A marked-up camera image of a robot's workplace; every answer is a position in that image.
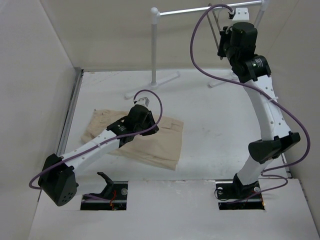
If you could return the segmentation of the grey clothes hanger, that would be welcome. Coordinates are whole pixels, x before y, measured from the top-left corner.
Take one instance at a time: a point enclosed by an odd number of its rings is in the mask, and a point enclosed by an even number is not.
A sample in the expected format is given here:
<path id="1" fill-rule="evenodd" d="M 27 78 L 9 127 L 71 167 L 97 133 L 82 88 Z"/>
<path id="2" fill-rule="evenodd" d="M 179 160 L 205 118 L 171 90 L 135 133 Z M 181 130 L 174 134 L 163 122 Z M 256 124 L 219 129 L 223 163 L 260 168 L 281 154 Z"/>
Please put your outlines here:
<path id="1" fill-rule="evenodd" d="M 217 50 L 219 50 L 219 43 L 220 43 L 218 40 L 218 34 L 221 31 L 220 22 L 219 22 L 220 12 L 221 12 L 221 10 L 219 10 L 218 14 L 216 14 L 216 12 L 214 10 L 212 10 L 210 14 L 208 13 L 206 15 L 206 18 L 207 18 L 211 33 L 213 35 L 213 39 L 214 39 Z"/>

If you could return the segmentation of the beige cargo trousers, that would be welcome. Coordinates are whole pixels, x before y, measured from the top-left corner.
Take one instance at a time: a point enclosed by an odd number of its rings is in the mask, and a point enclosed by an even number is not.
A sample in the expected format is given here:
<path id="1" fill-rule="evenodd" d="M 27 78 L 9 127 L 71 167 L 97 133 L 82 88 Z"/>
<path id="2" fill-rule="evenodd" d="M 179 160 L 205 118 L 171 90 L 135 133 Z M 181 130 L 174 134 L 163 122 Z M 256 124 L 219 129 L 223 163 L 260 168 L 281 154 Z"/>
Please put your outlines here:
<path id="1" fill-rule="evenodd" d="M 85 144 L 96 138 L 110 124 L 128 113 L 117 110 L 94 110 L 81 141 Z M 122 156 L 158 168 L 175 170 L 179 162 L 184 123 L 180 120 L 163 116 L 156 134 L 137 135 L 134 140 L 112 151 L 114 156 Z"/>

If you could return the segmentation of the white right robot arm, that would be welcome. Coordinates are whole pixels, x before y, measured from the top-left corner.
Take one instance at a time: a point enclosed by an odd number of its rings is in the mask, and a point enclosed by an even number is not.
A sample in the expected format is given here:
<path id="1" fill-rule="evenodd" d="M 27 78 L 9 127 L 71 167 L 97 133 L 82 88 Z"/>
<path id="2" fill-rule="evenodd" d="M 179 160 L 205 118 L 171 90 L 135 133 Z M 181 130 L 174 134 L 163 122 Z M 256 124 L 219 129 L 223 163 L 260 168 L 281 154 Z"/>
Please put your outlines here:
<path id="1" fill-rule="evenodd" d="M 243 199 L 252 194 L 258 187 L 262 171 L 301 140 L 299 133 L 291 131 L 275 105 L 277 100 L 268 61 L 255 53 L 257 37 L 258 30 L 249 22 L 237 22 L 220 31 L 217 54 L 228 59 L 231 70 L 244 84 L 261 135 L 259 140 L 249 143 L 249 157 L 232 183 L 218 186 L 217 191 L 224 200 Z"/>

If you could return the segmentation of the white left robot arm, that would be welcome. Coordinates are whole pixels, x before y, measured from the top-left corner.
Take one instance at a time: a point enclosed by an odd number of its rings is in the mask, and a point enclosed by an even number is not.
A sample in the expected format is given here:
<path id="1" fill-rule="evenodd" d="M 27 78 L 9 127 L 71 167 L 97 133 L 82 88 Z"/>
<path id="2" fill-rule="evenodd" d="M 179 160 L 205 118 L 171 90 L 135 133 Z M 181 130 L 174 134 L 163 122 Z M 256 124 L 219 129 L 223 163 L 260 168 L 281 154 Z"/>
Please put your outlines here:
<path id="1" fill-rule="evenodd" d="M 38 185 L 56 206 L 64 206 L 77 193 L 76 175 L 79 172 L 103 155 L 130 143 L 135 136 L 153 135 L 158 130 L 147 105 L 136 102 L 127 115 L 111 123 L 93 140 L 61 156 L 54 153 L 48 156 Z"/>

